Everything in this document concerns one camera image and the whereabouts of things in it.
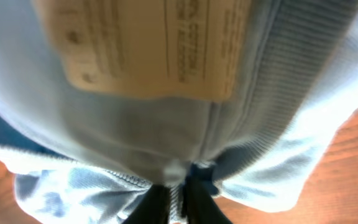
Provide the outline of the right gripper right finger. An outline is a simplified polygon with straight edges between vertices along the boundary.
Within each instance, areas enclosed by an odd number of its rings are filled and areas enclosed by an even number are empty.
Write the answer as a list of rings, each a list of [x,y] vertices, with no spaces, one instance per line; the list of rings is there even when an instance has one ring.
[[[187,177],[183,196],[183,208],[188,224],[232,224],[200,180]]]

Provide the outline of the light blue printed t-shirt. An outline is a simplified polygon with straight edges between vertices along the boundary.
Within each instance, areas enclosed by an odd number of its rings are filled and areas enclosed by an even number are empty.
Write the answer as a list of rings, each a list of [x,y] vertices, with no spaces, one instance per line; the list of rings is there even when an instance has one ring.
[[[41,223],[153,185],[293,208],[358,109],[358,1],[0,1],[0,161]]]

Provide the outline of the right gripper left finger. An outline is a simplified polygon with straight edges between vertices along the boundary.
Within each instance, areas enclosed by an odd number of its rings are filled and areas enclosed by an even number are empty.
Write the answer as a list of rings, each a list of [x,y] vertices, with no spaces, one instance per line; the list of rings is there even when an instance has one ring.
[[[153,185],[122,224],[168,224],[169,213],[170,190],[163,185]]]

